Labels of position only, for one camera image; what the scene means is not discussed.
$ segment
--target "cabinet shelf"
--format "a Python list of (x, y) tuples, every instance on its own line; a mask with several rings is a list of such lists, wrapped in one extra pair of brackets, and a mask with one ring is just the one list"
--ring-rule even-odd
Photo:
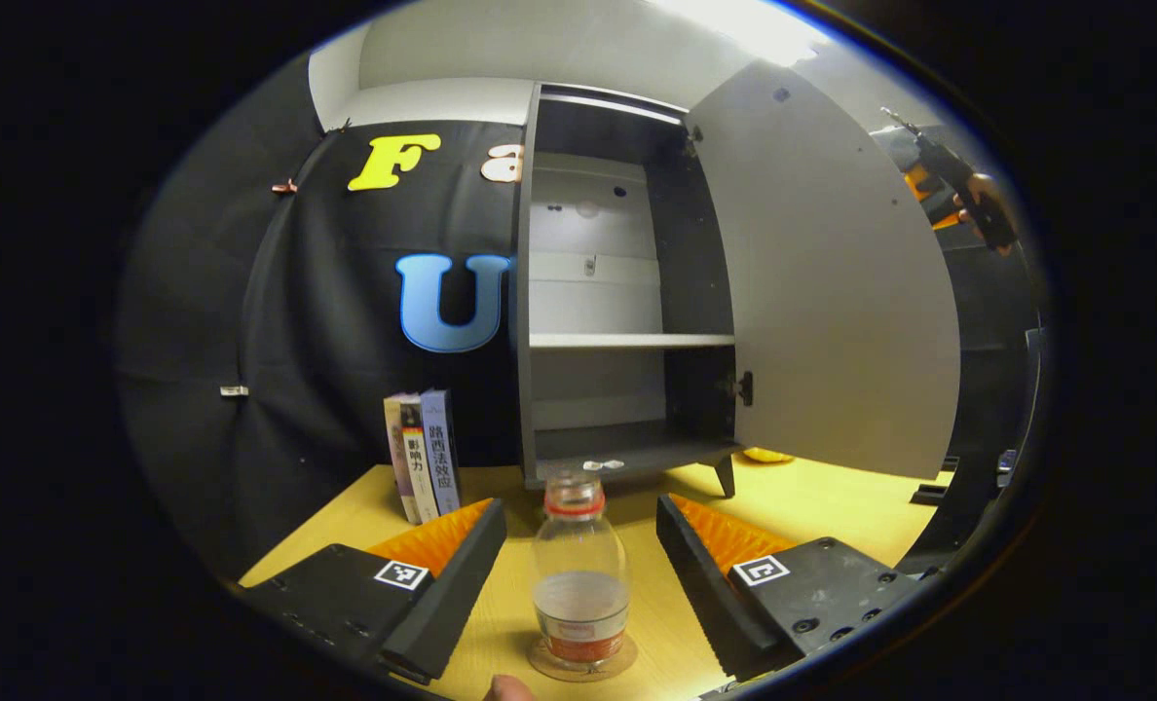
[(531, 350), (653, 349), (735, 346), (735, 337), (706, 333), (532, 333)]
[(692, 463), (716, 465), (743, 449), (732, 440), (703, 438), (670, 427), (665, 421), (635, 421), (604, 427), (535, 431), (536, 474), (526, 487), (544, 487), (559, 471), (582, 471), (588, 460), (621, 460), (618, 470), (596, 471), (603, 482), (641, 477)]

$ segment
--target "cabinet leg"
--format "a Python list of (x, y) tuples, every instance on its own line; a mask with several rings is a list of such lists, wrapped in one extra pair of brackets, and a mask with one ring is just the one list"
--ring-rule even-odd
[(735, 463), (730, 456), (721, 458), (721, 462), (717, 462), (713, 470), (717, 471), (717, 481), (722, 484), (722, 493), (725, 497), (735, 496)]

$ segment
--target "hand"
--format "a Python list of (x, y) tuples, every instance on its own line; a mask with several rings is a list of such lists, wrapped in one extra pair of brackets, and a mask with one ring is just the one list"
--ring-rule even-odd
[(535, 695), (516, 676), (493, 674), (493, 687), (484, 701), (535, 701)]
[[(967, 186), (970, 186), (970, 191), (972, 192), (972, 199), (974, 199), (978, 205), (985, 202), (985, 199), (988, 197), (995, 205), (1002, 207), (1002, 212), (1007, 212), (1007, 205), (1003, 205), (1002, 194), (998, 193), (998, 189), (995, 186), (993, 177), (985, 174), (972, 174), (970, 182), (967, 182)], [(960, 195), (956, 194), (956, 197), (952, 197), (952, 200), (956, 202), (957, 207), (960, 207), (960, 221), (971, 222), (972, 217), (970, 216), (970, 212), (964, 208), (964, 202), (960, 200)], [(1010, 223), (1010, 214), (1009, 217), (1007, 217), (1007, 221)], [(1012, 230), (1015, 230), (1015, 224), (1011, 224), (1011, 227)], [(978, 238), (985, 241), (985, 236), (978, 227), (972, 226), (972, 234), (975, 234)], [(1003, 258), (1010, 256), (1011, 244), (1001, 245), (998, 248), (998, 253), (1001, 253)]]

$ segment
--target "blue letter u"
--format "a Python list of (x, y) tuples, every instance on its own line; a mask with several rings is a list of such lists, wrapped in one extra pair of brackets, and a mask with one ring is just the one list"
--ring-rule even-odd
[(440, 318), (440, 279), (452, 267), (448, 256), (420, 253), (397, 261), (401, 274), (401, 331), (414, 346), (433, 354), (462, 354), (485, 345), (500, 327), (500, 274), (508, 258), (472, 256), (466, 270), (476, 274), (476, 318), (452, 325)]

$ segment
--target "yellow letter f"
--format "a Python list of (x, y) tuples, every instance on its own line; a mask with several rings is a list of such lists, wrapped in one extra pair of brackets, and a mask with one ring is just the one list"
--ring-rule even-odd
[(422, 133), (417, 136), (379, 136), (370, 142), (370, 156), (361, 169), (361, 175), (348, 182), (348, 190), (375, 190), (391, 187), (401, 178), (392, 175), (392, 168), (400, 165), (401, 172), (413, 171), (422, 157), (422, 148), (440, 148), (440, 134)]

